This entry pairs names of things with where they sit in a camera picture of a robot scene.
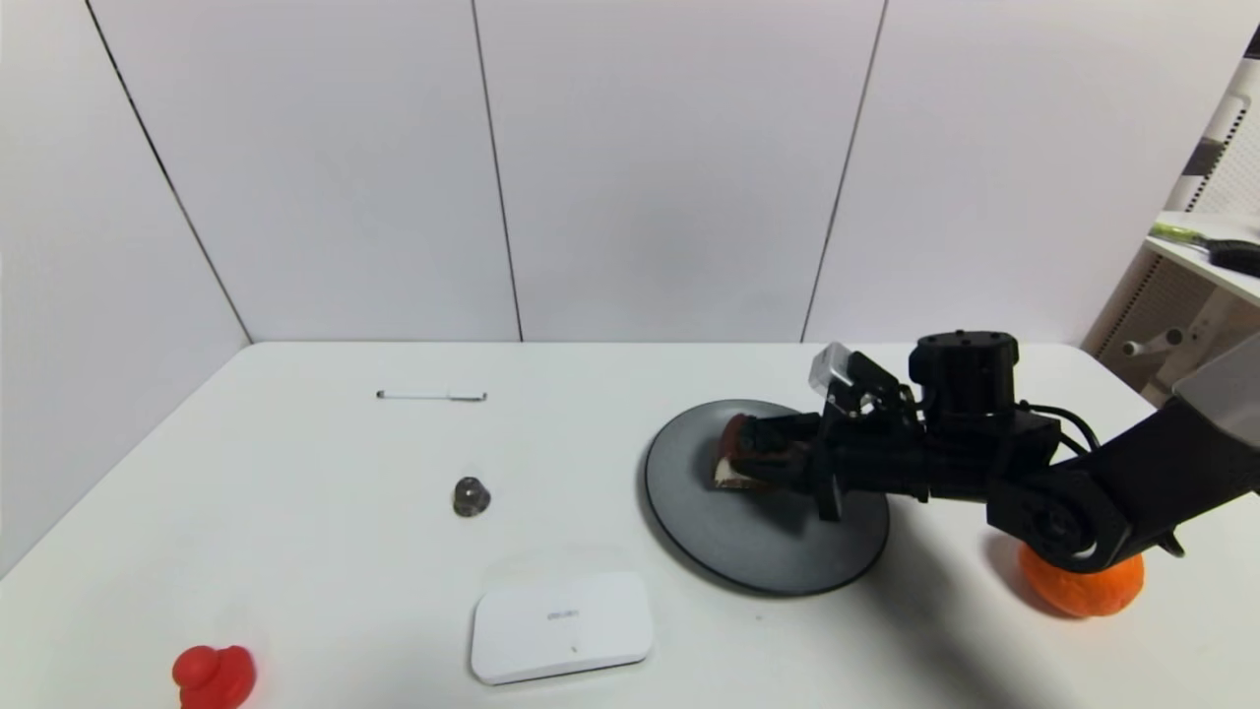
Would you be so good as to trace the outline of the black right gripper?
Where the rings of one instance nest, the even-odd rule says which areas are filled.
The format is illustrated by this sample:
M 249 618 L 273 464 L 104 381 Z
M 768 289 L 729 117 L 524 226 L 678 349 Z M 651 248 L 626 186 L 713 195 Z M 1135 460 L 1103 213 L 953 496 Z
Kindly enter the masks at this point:
M 743 418 L 740 448 L 730 450 L 730 484 L 735 489 L 805 489 L 813 453 L 822 519 L 839 520 L 842 497 L 850 490 L 927 502 L 925 422 L 919 416 L 925 404 L 914 398 L 911 387 L 900 383 L 876 394 L 856 383 L 833 382 L 825 399 L 823 417 Z

